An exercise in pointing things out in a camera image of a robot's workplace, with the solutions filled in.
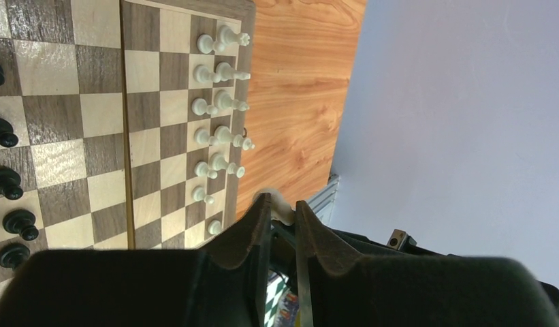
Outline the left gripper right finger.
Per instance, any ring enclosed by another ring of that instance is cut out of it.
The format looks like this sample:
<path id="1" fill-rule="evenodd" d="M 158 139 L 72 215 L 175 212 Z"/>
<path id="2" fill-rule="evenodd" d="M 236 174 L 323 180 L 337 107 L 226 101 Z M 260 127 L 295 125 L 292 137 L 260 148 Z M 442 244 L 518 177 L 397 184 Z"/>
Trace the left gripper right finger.
<path id="1" fill-rule="evenodd" d="M 375 244 L 327 227 L 305 201 L 296 204 L 295 235 L 301 325 L 368 326 L 369 280 L 358 265 Z"/>

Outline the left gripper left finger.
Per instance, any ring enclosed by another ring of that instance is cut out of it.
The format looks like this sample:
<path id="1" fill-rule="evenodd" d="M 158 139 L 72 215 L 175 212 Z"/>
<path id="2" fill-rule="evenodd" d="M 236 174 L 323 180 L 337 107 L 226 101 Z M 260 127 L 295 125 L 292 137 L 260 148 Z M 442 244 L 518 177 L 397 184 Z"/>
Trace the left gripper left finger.
<path id="1" fill-rule="evenodd" d="M 206 253 L 200 326 L 263 326 L 270 264 L 271 195 L 199 249 Z"/>

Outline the white pawn chess piece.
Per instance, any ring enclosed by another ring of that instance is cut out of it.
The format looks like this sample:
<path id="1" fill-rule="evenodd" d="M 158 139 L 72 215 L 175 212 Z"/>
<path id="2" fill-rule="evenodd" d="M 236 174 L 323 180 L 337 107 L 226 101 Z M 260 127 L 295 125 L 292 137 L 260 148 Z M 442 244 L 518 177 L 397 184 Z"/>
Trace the white pawn chess piece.
<path id="1" fill-rule="evenodd" d="M 225 50 L 225 44 L 221 43 L 218 40 L 214 40 L 208 34 L 201 34 L 197 39 L 197 49 L 202 54 L 208 55 L 211 52 L 224 51 Z"/>
<path id="2" fill-rule="evenodd" d="M 199 177 L 207 177 L 210 179 L 216 179 L 218 177 L 218 172 L 210 168 L 207 162 L 199 161 L 194 167 L 194 173 Z"/>
<path id="3" fill-rule="evenodd" d="M 221 81 L 221 75 L 217 72 L 212 72 L 205 65 L 198 65 L 193 70 L 193 78 L 198 83 L 218 83 Z"/>
<path id="4" fill-rule="evenodd" d="M 210 132 L 204 128 L 197 129 L 194 133 L 193 139 L 200 145 L 213 146 L 219 144 L 219 140 L 217 139 L 217 137 L 211 136 Z"/>
<path id="5" fill-rule="evenodd" d="M 219 112 L 219 109 L 216 106 L 208 104 L 203 98 L 194 99 L 191 104 L 191 110 L 198 116 L 204 114 L 214 115 Z"/>
<path id="6" fill-rule="evenodd" d="M 211 236 L 215 236 L 223 231 L 221 220 L 214 219 L 207 226 L 207 232 Z"/>
<path id="7" fill-rule="evenodd" d="M 191 196 L 196 202 L 204 202 L 206 204 L 214 204 L 215 202 L 215 198 L 207 194 L 206 189 L 201 185 L 193 189 Z"/>

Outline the white bishop chess piece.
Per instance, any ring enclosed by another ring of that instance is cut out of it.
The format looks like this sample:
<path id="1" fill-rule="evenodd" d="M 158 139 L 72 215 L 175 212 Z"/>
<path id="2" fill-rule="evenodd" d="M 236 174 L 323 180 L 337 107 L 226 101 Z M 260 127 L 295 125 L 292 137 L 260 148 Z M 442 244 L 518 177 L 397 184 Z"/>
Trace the white bishop chess piece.
<path id="1" fill-rule="evenodd" d="M 228 80 L 249 80 L 251 78 L 250 73 L 238 71 L 227 62 L 220 62 L 215 71 L 220 75 L 221 82 L 226 82 Z"/>

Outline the white rook chess piece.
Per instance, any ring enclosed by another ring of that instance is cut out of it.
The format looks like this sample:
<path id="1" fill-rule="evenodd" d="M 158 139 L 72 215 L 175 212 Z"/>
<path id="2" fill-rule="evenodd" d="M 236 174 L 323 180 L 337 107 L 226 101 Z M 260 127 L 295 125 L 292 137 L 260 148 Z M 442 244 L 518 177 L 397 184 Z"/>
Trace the white rook chess piece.
<path id="1" fill-rule="evenodd" d="M 251 43 L 251 36 L 248 33 L 235 33 L 229 26 L 222 25 L 218 30 L 217 41 L 224 48 L 232 44 L 248 46 Z"/>

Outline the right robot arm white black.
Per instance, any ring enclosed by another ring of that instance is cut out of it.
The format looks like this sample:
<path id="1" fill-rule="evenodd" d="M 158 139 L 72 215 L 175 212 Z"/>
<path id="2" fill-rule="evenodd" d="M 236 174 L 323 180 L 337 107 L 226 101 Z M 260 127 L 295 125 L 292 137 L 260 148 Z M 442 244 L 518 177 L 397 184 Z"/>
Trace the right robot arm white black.
<path id="1" fill-rule="evenodd" d="M 287 233 L 294 235 L 293 228 L 291 227 L 295 219 L 295 211 L 291 205 L 284 199 L 284 197 L 276 189 L 263 190 L 262 193 L 269 193 L 272 199 L 272 214 L 273 220 L 280 221 L 287 226 Z M 381 243 L 374 242 L 359 234 L 335 230 L 330 227 L 327 229 L 333 232 L 337 237 L 344 240 L 348 245 L 353 247 L 356 251 L 366 255 L 416 255 L 416 256 L 452 256 L 454 254 L 436 253 L 417 246 L 415 240 L 410 236 L 407 238 L 406 244 L 399 248 L 389 247 Z M 559 316 L 559 289 L 551 284 L 540 281 L 542 288 L 548 295 L 552 305 L 554 306 L 557 315 Z"/>

